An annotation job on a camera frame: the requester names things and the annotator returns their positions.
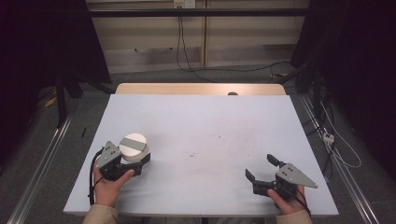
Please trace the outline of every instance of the white table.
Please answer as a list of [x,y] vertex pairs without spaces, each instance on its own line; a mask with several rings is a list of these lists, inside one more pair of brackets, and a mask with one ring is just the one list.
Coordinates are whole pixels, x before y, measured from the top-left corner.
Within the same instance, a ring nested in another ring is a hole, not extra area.
[[151,163],[128,182],[121,214],[147,217],[265,217],[271,199],[254,195],[245,178],[275,179],[270,153],[311,177],[306,189],[314,216],[337,215],[332,195],[289,96],[112,95],[64,211],[85,215],[93,155],[107,140],[129,133],[148,138]]

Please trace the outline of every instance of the sleeve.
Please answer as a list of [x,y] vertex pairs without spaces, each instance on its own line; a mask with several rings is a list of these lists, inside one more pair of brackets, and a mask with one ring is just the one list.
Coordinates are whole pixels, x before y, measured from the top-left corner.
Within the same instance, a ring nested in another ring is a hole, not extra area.
[[312,224],[311,217],[305,210],[285,216],[276,216],[277,224]]
[[119,211],[117,209],[101,205],[93,204],[85,216],[83,224],[115,224],[117,223],[117,218],[119,216]]

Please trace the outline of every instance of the metal rail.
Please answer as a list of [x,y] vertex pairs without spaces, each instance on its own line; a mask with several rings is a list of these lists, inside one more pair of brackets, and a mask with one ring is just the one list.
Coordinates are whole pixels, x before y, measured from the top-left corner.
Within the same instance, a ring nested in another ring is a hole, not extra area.
[[[315,113],[312,109],[313,105],[312,105],[311,101],[306,96],[304,97],[301,95],[300,97],[301,97],[301,101],[303,102],[303,105],[305,107],[306,113],[308,114],[309,118],[312,119],[315,128],[318,129],[319,124],[315,117]],[[318,135],[321,138],[322,132],[318,131]],[[329,146],[326,145],[326,150],[328,151],[328,153],[330,153],[331,149]],[[333,151],[334,151],[334,153],[337,154],[337,156],[342,158],[336,147],[334,148]],[[341,179],[343,180],[344,184],[346,185],[346,189],[349,192],[349,194],[352,198],[352,201],[354,202],[354,204],[358,208],[359,212],[361,213],[361,217],[363,218],[364,223],[379,224],[379,220],[375,215],[373,207],[370,205],[370,202],[367,200],[367,197],[364,195],[363,191],[359,187],[359,185],[356,182],[355,178],[353,177],[352,173],[350,173],[348,167],[345,164],[343,164],[342,162],[340,162],[339,160],[337,160],[333,154],[332,154],[332,161],[333,161],[333,164],[334,164],[335,168],[337,169],[339,175],[341,176]]]
[[39,9],[42,13],[68,17],[327,17],[332,8],[162,8],[162,9],[90,9],[59,10]]
[[78,105],[72,108],[72,111],[70,115],[66,118],[64,124],[60,128],[56,129],[55,134],[53,135],[52,140],[49,143],[49,146],[47,147],[47,150],[43,156],[43,159],[35,170],[35,173],[30,179],[29,184],[23,192],[22,196],[20,197],[7,224],[22,224],[25,221],[29,210],[33,205],[33,202],[35,201],[35,197],[40,191],[41,185],[50,168],[50,165],[52,164],[52,161],[56,156],[56,152],[58,151],[58,148],[61,145],[62,140],[64,139],[64,135],[67,132],[73,115],[77,111],[77,107]]

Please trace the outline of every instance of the wire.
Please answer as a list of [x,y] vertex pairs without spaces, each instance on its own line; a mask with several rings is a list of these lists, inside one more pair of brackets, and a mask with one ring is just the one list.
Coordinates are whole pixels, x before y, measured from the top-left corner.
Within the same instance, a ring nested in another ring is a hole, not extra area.
[[[185,55],[185,57],[186,57],[187,65],[189,66],[190,70],[186,70],[186,69],[182,68],[182,67],[180,66],[179,61],[178,61],[178,50],[179,50],[179,48],[180,48],[180,31],[181,31],[181,38],[182,38],[182,41],[183,41],[184,55]],[[179,67],[181,70],[186,71],[186,72],[193,72],[194,75],[195,75],[196,77],[198,77],[198,78],[200,78],[200,79],[202,79],[202,80],[205,80],[205,81],[208,81],[208,82],[217,83],[217,82],[214,81],[214,80],[211,80],[211,79],[208,79],[208,78],[205,78],[205,77],[200,77],[200,76],[198,76],[198,74],[196,74],[196,72],[191,68],[190,62],[189,62],[189,58],[187,57],[186,43],[185,43],[185,41],[184,41],[183,19],[182,19],[181,17],[178,17],[177,65],[178,65],[178,67]]]
[[[187,61],[187,65],[189,66],[189,69],[183,68],[180,65],[180,61],[178,59],[178,53],[179,53],[179,48],[180,48],[180,38],[182,39],[182,43],[183,43],[183,49],[184,49],[184,55]],[[268,81],[268,83],[270,83],[270,81],[273,78],[273,71],[272,71],[272,67],[274,65],[277,64],[281,64],[281,63],[288,63],[290,64],[290,62],[277,62],[277,63],[272,63],[270,65],[266,65],[264,67],[259,67],[259,68],[252,68],[252,69],[226,69],[226,68],[200,68],[200,69],[192,69],[190,62],[189,62],[189,58],[187,56],[187,51],[186,51],[186,44],[185,44],[185,40],[184,40],[184,26],[183,26],[183,19],[181,17],[178,17],[178,41],[177,41],[177,66],[180,68],[180,70],[185,71],[185,72],[193,72],[195,76],[197,76],[200,79],[206,80],[206,81],[210,81],[210,82],[216,82],[213,80],[210,80],[208,78],[204,78],[204,77],[200,77],[196,74],[196,72],[198,71],[226,71],[226,72],[255,72],[255,71],[260,71],[260,70],[264,70],[266,68],[270,68],[271,69],[271,79]]]
[[38,98],[38,101],[44,99],[46,96],[48,96],[48,95],[50,95],[50,94],[53,94],[53,93],[55,93],[55,92],[56,92],[55,86],[52,86],[51,89],[49,89],[48,91],[44,92],[44,93]]
[[[332,119],[330,120],[330,123],[332,124],[332,126],[335,126],[334,113],[332,112],[332,106],[330,105],[330,100],[328,102],[327,107],[330,108],[330,112],[332,113]],[[331,130],[331,134],[332,134],[332,136],[334,136],[334,128],[333,127],[332,127],[332,130]],[[334,149],[335,149],[335,141],[332,143],[332,150],[330,152],[328,152],[328,155],[329,155],[329,159],[328,160],[330,162],[330,176],[329,176],[329,180],[332,180],[332,160],[331,160],[331,156],[332,156],[332,153],[334,152]]]
[[[293,0],[293,9],[295,9],[295,7],[296,7],[296,0]],[[293,17],[293,18],[294,18],[294,24],[296,25],[297,34],[300,37],[300,30],[298,29],[296,17]]]
[[348,0],[348,1],[346,2],[346,7],[344,8],[343,17],[342,17],[341,22],[340,22],[340,25],[339,25],[339,27],[338,27],[337,34],[335,35],[335,39],[334,39],[334,42],[333,42],[334,44],[337,43],[338,38],[340,37],[341,29],[342,29],[342,27],[343,27],[344,20],[345,20],[345,18],[346,18],[346,14],[347,14],[347,9],[349,8],[349,3],[350,3],[350,0]]
[[306,199],[305,196],[298,190],[298,192],[303,196],[303,199],[305,201],[305,203],[303,203],[297,196],[295,196],[294,194],[292,194],[290,191],[288,191],[287,189],[283,188],[282,186],[279,186],[283,191],[285,191],[286,193],[289,194],[290,197],[292,197],[295,201],[297,201],[297,203],[299,203],[304,209],[305,211],[308,213],[308,215],[311,217],[311,210],[309,210],[308,208],[308,204],[306,203]]
[[315,133],[315,132],[317,132],[317,131],[320,131],[321,128],[323,127],[325,121],[326,121],[325,118],[324,118],[324,119],[321,119],[321,120],[320,120],[319,126],[318,126],[316,129],[312,130],[311,132],[306,133],[305,135],[308,136],[308,135],[310,135],[310,134],[312,134],[312,133]]
[[95,184],[93,185],[93,188],[94,188],[94,189],[95,189],[96,185],[97,185],[102,179],[103,179],[103,177],[100,177],[100,178],[95,182]]
[[93,165],[96,162],[96,158],[102,154],[103,149],[100,149],[96,154],[93,156],[92,162],[91,162],[91,169],[90,169],[90,194],[88,197],[90,198],[90,204],[93,205],[95,203],[95,199],[93,198],[93,190],[95,188],[95,185],[99,182],[97,181],[94,185],[92,185],[92,174],[93,174]]
[[[324,141],[322,141],[322,143],[323,143],[323,146],[324,146],[324,148],[326,149],[326,144],[325,144],[325,142]],[[326,172],[326,169],[327,169],[327,164],[328,163],[330,163],[330,175],[328,176],[328,178],[329,178],[329,180],[332,180],[332,160],[331,160],[331,158],[332,158],[332,154],[333,154],[333,152],[334,152],[334,148],[335,148],[335,142],[333,142],[332,143],[332,150],[330,150],[330,152],[328,152],[327,150],[326,150],[326,152],[327,152],[327,160],[326,160],[326,162],[325,162],[325,164],[324,164],[324,166],[323,166],[323,168],[322,168],[322,174],[323,174],[323,176],[325,176],[325,172]]]
[[274,72],[273,72],[273,70],[272,70],[272,67],[273,67],[273,66],[270,66],[271,77],[270,77],[270,79],[268,80],[267,83],[270,83],[270,82],[272,81],[272,78],[274,77]]
[[[326,117],[328,118],[328,120],[330,120],[329,118],[329,114],[327,113],[324,105],[322,102],[320,102],[321,106],[324,108],[324,112],[326,114]],[[330,144],[327,143],[327,145],[329,146],[330,151],[334,154],[334,157],[337,158],[339,161],[341,161],[343,164],[345,164],[346,166],[349,166],[351,168],[359,168],[361,167],[361,158],[359,157],[358,153],[356,153],[355,149],[353,149],[353,147],[343,138],[343,136],[341,136],[341,134],[339,132],[337,132],[337,130],[335,129],[334,125],[332,124],[332,122],[330,121],[330,125],[332,126],[333,130],[335,131],[335,133],[337,133],[337,135],[346,143],[347,146],[349,146],[349,148],[352,150],[352,152],[356,155],[356,157],[359,160],[359,164],[358,165],[351,165],[347,162],[345,162],[339,155],[337,155],[334,150],[332,149],[332,147],[330,146]]]
[[301,126],[305,126],[305,125],[307,125],[307,124],[309,124],[312,120],[314,120],[314,118],[315,117],[313,117],[312,119],[309,119],[309,120],[307,120],[307,121],[304,121],[303,123],[301,123]]

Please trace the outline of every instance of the black curtain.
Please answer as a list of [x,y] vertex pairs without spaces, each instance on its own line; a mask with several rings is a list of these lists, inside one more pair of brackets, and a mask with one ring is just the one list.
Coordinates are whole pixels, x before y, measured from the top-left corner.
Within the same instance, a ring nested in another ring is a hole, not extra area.
[[1,161],[18,144],[39,90],[54,86],[56,74],[67,82],[79,81],[72,73],[110,82],[91,18],[68,16],[73,10],[88,11],[84,0],[0,2]]
[[[347,8],[318,70],[373,157],[396,179],[396,3],[344,0],[340,4]],[[325,22],[326,18],[312,17],[304,22],[292,58],[295,66],[309,57]]]

